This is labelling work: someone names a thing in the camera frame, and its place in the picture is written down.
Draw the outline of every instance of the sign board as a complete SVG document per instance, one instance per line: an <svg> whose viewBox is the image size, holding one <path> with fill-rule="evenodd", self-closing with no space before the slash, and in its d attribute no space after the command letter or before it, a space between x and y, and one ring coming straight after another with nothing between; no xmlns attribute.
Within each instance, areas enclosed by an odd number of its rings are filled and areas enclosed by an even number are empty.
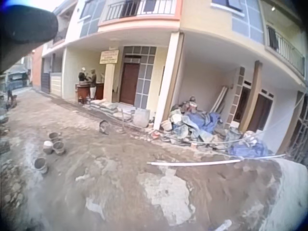
<svg viewBox="0 0 308 231"><path fill-rule="evenodd" d="M119 50L102 51L100 64L116 64Z"/></svg>

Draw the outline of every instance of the white bucket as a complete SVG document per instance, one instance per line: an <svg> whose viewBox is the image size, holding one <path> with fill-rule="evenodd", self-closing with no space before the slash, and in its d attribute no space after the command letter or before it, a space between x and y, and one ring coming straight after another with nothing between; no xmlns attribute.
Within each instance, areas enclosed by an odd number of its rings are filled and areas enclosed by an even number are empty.
<svg viewBox="0 0 308 231"><path fill-rule="evenodd" d="M162 128L165 131L171 131L172 130L172 125L171 125L170 119L167 119L167 120L161 122L160 126L162 126Z"/></svg>
<svg viewBox="0 0 308 231"><path fill-rule="evenodd" d="M34 168L38 170L41 174L46 174L48 167L46 165L46 159L45 158L37 158L34 162Z"/></svg>

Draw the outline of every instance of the person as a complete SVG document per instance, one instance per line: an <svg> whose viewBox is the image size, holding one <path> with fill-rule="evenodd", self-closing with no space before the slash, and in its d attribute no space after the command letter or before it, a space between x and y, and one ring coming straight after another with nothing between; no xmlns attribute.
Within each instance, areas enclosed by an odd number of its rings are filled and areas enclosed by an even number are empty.
<svg viewBox="0 0 308 231"><path fill-rule="evenodd" d="M88 80L86 75L85 75L85 72L86 72L86 69L84 67L81 68L81 72L79 72L79 75L78 75L78 78L79 78L80 82Z"/></svg>
<svg viewBox="0 0 308 231"><path fill-rule="evenodd" d="M91 70L91 85L90 85L90 97L92 100L95 98L95 92L96 92L96 73L95 69Z"/></svg>
<svg viewBox="0 0 308 231"><path fill-rule="evenodd" d="M6 84L6 91L8 93L8 102L9 102L9 99L11 99L11 104L13 104L12 90L13 90L12 77L9 77L7 84Z"/></svg>

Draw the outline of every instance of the building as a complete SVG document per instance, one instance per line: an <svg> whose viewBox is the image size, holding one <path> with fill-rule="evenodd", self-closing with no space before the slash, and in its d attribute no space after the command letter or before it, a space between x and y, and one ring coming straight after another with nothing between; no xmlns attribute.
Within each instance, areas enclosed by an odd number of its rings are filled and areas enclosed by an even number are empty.
<svg viewBox="0 0 308 231"><path fill-rule="evenodd" d="M308 149L306 33L289 0L66 0L54 13L59 33L33 70L45 92L74 101L80 69L94 68L104 98L151 110L158 129L172 105L193 95L210 111L227 87L225 128L259 132L276 153Z"/></svg>

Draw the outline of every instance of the metal railing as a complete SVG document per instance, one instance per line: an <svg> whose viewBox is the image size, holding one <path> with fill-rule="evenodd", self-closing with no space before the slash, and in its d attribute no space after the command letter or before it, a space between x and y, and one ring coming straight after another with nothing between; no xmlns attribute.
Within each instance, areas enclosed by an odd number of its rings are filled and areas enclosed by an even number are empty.
<svg viewBox="0 0 308 231"><path fill-rule="evenodd" d="M288 40L286 40L281 34L275 31L276 39L271 38L270 30L271 26L267 26L268 30L268 45L275 50L279 55L286 59L299 73L305 75L305 57L296 49Z"/></svg>
<svg viewBox="0 0 308 231"><path fill-rule="evenodd" d="M55 44L56 42L61 41L61 40L66 38L67 29L68 28L65 28L61 31L58 31L56 37L54 37L54 39L53 39L53 44Z"/></svg>
<svg viewBox="0 0 308 231"><path fill-rule="evenodd" d="M131 0L108 5L104 21L136 15L175 14L177 0Z"/></svg>

